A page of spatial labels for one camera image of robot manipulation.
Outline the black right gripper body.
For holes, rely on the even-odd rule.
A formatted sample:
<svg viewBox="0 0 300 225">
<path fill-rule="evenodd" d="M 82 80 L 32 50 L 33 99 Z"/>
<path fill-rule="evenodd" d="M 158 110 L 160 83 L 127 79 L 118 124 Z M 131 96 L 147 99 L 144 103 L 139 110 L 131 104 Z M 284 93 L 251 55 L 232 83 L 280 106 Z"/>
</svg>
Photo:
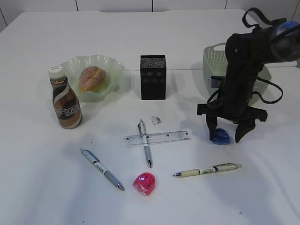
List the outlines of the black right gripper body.
<svg viewBox="0 0 300 225">
<path fill-rule="evenodd" d="M 233 34 L 225 44 L 228 62 L 221 88 L 215 94 L 217 99 L 209 98 L 205 104 L 198 104 L 197 115 L 220 117 L 231 121 L 265 122 L 266 110 L 248 105 L 252 96 L 258 73 L 266 64 L 263 48 L 268 43 L 265 34 Z"/>
</svg>

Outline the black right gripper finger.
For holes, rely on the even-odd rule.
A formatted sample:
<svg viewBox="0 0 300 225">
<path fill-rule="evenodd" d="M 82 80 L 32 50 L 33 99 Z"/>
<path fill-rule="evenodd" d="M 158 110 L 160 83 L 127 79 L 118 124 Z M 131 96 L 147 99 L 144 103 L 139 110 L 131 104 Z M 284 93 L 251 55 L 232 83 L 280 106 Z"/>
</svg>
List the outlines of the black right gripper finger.
<svg viewBox="0 0 300 225">
<path fill-rule="evenodd" d="M 217 117 L 213 115 L 206 115 L 206 124 L 209 129 L 209 139 L 212 141 L 214 138 L 214 133 L 218 125 Z"/>
<path fill-rule="evenodd" d="M 243 136 L 245 136 L 247 133 L 255 129 L 255 121 L 249 120 L 249 121 L 240 121 L 238 123 L 236 133 L 235 133 L 235 142 L 238 143 Z"/>
</svg>

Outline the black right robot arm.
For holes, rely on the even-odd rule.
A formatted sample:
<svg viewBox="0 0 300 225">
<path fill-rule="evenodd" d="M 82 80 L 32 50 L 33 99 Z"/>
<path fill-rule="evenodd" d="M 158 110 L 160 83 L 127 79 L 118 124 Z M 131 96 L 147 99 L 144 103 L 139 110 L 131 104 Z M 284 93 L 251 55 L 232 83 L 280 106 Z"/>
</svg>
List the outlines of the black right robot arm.
<svg viewBox="0 0 300 225">
<path fill-rule="evenodd" d="M 285 22 L 278 26 L 254 30 L 251 33 L 232 34 L 225 44 L 228 61 L 224 77 L 206 104 L 198 104 L 197 115 L 205 114 L 210 140 L 213 140 L 217 118 L 237 123 L 235 141 L 239 142 L 254 130 L 255 121 L 265 122 L 267 112 L 248 105 L 258 74 L 269 63 L 291 62 L 300 57 L 300 26 Z"/>
</svg>

